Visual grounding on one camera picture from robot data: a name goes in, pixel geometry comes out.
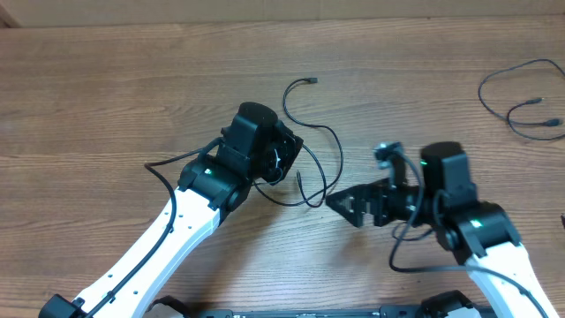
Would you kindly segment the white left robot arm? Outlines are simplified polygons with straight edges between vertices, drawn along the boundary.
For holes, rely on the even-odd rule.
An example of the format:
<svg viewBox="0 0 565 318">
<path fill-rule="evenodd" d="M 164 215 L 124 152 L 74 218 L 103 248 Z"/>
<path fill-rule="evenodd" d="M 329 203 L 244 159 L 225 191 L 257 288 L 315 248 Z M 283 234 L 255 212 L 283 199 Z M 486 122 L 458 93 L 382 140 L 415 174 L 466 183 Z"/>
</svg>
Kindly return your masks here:
<svg viewBox="0 0 565 318">
<path fill-rule="evenodd" d="M 184 259 L 248 197 L 252 184 L 284 180 L 303 141 L 269 107 L 244 102 L 220 137 L 189 153 L 169 201 L 101 278 L 72 300 L 56 294 L 39 318 L 141 317 Z"/>
</svg>

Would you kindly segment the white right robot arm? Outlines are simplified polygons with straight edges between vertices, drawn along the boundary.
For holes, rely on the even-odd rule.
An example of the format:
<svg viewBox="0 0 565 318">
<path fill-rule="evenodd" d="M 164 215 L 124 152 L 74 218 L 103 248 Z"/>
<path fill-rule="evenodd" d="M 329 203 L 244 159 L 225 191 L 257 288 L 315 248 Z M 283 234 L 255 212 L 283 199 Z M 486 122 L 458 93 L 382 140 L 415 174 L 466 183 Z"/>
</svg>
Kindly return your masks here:
<svg viewBox="0 0 565 318">
<path fill-rule="evenodd" d="M 443 141 L 420 151 L 415 164 L 399 142 L 374 150 L 389 175 L 355 185 L 326 198 L 326 204 L 356 228 L 365 215 L 376 227 L 397 221 L 388 265 L 395 272 L 464 272 L 485 295 L 497 317 L 555 317 L 557 312 L 539 283 L 522 238 L 506 211 L 482 201 L 471 180 L 469 159 L 460 143 Z M 438 244 L 451 252 L 454 265 L 400 267 L 395 263 L 409 229 L 429 226 Z"/>
</svg>

